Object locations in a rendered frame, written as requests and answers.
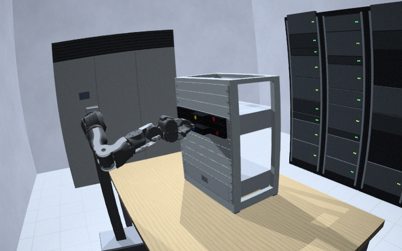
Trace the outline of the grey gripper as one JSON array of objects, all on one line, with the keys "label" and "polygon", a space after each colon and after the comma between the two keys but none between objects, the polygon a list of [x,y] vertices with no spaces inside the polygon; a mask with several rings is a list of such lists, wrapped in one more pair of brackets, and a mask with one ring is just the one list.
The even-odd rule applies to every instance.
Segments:
[{"label": "grey gripper", "polygon": [[[185,123],[186,127],[178,131],[178,127],[183,126]],[[162,115],[158,121],[157,127],[161,130],[161,138],[167,142],[173,143],[176,140],[186,137],[186,134],[194,129],[195,125],[186,119],[173,119],[172,117]]]}]

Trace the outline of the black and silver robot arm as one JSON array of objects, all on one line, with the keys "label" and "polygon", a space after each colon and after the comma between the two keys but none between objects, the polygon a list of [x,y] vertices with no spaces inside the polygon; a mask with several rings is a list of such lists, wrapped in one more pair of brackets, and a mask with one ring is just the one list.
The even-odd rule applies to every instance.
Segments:
[{"label": "black and silver robot arm", "polygon": [[[106,125],[98,107],[87,108],[86,111],[87,113],[81,121],[81,127],[95,159],[103,171],[118,169],[132,158],[133,154],[144,151],[159,141],[162,136],[161,130],[149,123],[130,132],[125,137],[119,138],[112,145],[107,145]],[[146,142],[145,137],[151,142]]]}]

